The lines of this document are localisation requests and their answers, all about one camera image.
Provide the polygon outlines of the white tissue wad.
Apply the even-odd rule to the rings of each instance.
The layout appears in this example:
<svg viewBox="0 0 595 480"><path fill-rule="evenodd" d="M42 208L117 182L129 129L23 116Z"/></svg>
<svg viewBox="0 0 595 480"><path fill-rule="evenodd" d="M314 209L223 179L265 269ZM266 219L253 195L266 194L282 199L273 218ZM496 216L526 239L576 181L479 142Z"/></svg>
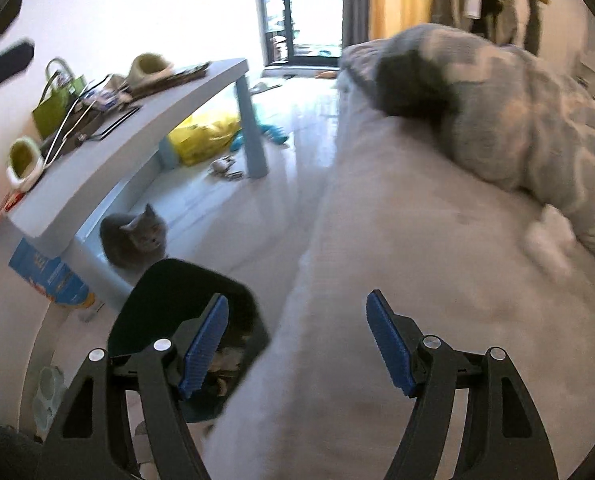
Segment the white tissue wad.
<svg viewBox="0 0 595 480"><path fill-rule="evenodd" d="M572 276L571 253L575 246L576 236L570 220L550 204L529 224L523 237L526 255L556 283L563 283Z"/></svg>

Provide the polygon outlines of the black trash bin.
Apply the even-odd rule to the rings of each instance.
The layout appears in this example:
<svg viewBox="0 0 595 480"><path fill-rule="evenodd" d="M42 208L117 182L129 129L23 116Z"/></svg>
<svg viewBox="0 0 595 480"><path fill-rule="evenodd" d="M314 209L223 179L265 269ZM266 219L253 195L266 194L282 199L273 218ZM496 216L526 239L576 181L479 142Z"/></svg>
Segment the black trash bin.
<svg viewBox="0 0 595 480"><path fill-rule="evenodd" d="M187 422L220 416L229 396L270 343L252 292L239 282L178 259L164 259L142 274L116 319L107 348L111 356L144 350L178 326L198 318L216 294L228 301L223 338L201 388L182 403Z"/></svg>

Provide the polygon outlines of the green gift bag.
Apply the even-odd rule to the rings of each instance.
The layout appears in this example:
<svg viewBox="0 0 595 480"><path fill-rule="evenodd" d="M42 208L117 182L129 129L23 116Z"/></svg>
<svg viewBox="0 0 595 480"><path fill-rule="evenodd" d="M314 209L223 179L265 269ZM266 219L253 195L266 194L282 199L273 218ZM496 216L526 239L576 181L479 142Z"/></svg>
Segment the green gift bag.
<svg viewBox="0 0 595 480"><path fill-rule="evenodd" d="M43 140L57 130L73 101L86 87L85 77L76 77L63 58L50 60L45 76L45 87L32 111L34 125Z"/></svg>

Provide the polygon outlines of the green slipper near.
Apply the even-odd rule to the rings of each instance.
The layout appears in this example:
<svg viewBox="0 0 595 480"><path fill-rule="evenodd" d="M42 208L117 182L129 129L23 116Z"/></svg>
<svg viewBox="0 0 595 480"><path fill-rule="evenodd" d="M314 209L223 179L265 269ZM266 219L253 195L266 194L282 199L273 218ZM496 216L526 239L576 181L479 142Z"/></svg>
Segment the green slipper near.
<svg viewBox="0 0 595 480"><path fill-rule="evenodd" d="M44 158L33 139L21 136L10 145L6 177L15 191L31 191L44 169Z"/></svg>

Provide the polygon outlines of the green slipper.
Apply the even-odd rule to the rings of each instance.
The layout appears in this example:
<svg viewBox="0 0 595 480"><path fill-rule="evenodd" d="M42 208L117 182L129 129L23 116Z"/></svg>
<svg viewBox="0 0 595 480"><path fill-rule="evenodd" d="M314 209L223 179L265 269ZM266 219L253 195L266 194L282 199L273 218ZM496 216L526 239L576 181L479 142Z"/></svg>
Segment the green slipper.
<svg viewBox="0 0 595 480"><path fill-rule="evenodd" d="M44 158L33 139L21 136L10 145L6 177L15 191L31 191L44 169Z"/></svg>
<svg viewBox="0 0 595 480"><path fill-rule="evenodd" d="M140 88L173 74L174 65L162 55L144 53L134 58L126 77L126 84L130 88Z"/></svg>

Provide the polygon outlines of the green slipper far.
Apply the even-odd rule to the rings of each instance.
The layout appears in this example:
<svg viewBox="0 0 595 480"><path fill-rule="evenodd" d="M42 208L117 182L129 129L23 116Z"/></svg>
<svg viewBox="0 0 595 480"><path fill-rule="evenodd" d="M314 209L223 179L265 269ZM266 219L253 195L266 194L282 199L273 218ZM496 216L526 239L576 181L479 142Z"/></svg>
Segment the green slipper far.
<svg viewBox="0 0 595 480"><path fill-rule="evenodd" d="M130 88L140 88L173 74L174 65L162 55L144 53L134 58L126 77L126 84Z"/></svg>

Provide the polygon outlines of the light blue side table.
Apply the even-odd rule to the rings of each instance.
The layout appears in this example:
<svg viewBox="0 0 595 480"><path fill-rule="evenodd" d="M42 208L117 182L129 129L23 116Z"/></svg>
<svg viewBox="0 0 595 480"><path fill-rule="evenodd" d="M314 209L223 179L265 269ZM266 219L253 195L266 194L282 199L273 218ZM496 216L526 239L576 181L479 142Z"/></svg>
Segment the light blue side table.
<svg viewBox="0 0 595 480"><path fill-rule="evenodd" d="M127 284L92 252L86 238L104 212L103 206L132 198L150 182L145 169L156 171L165 145L183 119L234 84L243 133L247 174L268 174L263 139L255 120L244 58L212 63L206 76L143 100L140 110L110 136L88 141L59 159L8 214L9 222L46 257L59 257L107 306L119 310L130 293Z"/></svg>

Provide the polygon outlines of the blue cardboard box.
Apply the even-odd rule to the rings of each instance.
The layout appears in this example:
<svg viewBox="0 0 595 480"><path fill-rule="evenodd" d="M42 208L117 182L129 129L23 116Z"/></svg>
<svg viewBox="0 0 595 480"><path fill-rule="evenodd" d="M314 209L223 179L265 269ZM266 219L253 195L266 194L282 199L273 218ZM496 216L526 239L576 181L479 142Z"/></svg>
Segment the blue cardboard box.
<svg viewBox="0 0 595 480"><path fill-rule="evenodd" d="M48 258L22 238L9 267L54 304L89 308L96 295L59 257Z"/></svg>

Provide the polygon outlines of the grey cat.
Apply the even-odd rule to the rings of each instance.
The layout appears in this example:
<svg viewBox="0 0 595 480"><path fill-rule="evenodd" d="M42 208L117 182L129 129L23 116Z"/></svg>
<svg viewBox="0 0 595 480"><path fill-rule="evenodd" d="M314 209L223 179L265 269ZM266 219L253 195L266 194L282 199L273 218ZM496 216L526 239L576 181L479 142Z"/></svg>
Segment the grey cat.
<svg viewBox="0 0 595 480"><path fill-rule="evenodd" d="M99 235L107 260L120 269L146 270L166 257L168 225L151 204L140 214L108 214Z"/></svg>

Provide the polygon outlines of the bed with grey sheet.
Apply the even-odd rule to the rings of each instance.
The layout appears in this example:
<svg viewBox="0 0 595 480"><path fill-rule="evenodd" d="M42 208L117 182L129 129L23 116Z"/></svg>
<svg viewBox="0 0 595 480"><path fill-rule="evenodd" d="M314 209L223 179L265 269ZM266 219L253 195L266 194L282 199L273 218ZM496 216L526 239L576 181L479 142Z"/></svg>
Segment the bed with grey sheet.
<svg viewBox="0 0 595 480"><path fill-rule="evenodd" d="M272 343L204 445L215 479L380 479L412 402L366 320L369 292L457 350L504 348L561 477L595 444L595 257L551 278L524 251L529 196L473 177L424 122L375 110L348 76L339 151Z"/></svg>

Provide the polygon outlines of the yellow plastic bag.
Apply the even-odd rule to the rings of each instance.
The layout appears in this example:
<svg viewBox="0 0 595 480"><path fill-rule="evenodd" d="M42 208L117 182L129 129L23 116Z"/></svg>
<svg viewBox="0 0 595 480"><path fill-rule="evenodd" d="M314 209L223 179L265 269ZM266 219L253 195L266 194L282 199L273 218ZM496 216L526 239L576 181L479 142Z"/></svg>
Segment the yellow plastic bag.
<svg viewBox="0 0 595 480"><path fill-rule="evenodd" d="M238 115L195 114L168 133L168 141L182 165L194 166L226 152L240 129Z"/></svg>

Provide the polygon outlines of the small grey toy on floor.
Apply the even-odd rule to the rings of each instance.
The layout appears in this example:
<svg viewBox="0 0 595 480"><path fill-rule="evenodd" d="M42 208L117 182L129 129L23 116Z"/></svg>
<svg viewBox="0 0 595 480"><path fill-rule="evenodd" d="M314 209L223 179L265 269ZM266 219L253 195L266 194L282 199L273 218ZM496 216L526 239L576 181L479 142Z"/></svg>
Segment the small grey toy on floor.
<svg viewBox="0 0 595 480"><path fill-rule="evenodd" d="M236 159L232 156L215 159L211 162L209 174L227 181L241 180L244 174L241 170L234 170L235 163Z"/></svg>

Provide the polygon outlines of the blue cat toy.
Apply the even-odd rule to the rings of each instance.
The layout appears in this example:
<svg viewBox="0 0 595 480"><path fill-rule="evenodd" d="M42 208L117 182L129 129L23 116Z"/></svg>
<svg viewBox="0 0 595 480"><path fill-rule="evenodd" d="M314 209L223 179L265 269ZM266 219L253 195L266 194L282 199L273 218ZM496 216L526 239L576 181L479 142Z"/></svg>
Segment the blue cat toy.
<svg viewBox="0 0 595 480"><path fill-rule="evenodd" d="M284 132L284 129L274 126L274 125L259 125L260 133L264 138L270 140L273 144L282 145L289 140L289 136L287 133ZM243 132L242 130L238 130L234 137L232 138L232 142L229 145L229 152L230 153L237 153L240 148L243 147Z"/></svg>

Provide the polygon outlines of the blue patterned fleece blanket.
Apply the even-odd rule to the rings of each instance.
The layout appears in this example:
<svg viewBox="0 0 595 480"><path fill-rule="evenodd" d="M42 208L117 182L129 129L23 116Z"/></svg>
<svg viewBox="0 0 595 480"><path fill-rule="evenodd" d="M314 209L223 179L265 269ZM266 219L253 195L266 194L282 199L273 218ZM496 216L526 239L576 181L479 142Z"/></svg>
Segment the blue patterned fleece blanket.
<svg viewBox="0 0 595 480"><path fill-rule="evenodd" d="M595 99L542 58L440 24L343 50L375 108L433 122L457 165L558 208L595 255Z"/></svg>

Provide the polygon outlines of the hanging clothes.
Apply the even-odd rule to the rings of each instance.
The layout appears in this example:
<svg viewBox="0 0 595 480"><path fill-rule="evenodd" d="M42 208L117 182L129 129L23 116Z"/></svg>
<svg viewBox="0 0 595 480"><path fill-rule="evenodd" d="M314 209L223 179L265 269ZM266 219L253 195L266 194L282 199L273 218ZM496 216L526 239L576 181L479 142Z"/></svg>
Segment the hanging clothes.
<svg viewBox="0 0 595 480"><path fill-rule="evenodd" d="M432 0L431 21L471 32L494 44L539 53L541 8L550 0Z"/></svg>

